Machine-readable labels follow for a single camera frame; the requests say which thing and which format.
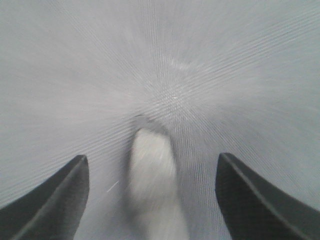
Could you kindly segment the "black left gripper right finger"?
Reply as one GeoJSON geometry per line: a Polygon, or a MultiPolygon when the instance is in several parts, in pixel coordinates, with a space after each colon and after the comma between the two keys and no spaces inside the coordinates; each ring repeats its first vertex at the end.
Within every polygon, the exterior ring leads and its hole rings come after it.
{"type": "Polygon", "coordinates": [[[231,153],[218,157],[215,194],[233,240],[318,240],[320,212],[231,153]]]}

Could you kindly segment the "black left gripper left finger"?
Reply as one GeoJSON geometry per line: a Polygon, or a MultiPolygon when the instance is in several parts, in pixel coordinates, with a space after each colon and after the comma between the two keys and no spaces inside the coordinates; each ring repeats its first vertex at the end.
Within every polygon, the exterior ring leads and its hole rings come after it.
{"type": "Polygon", "coordinates": [[[2,240],[72,240],[90,191],[89,164],[77,155],[42,184],[0,210],[2,240]]]}

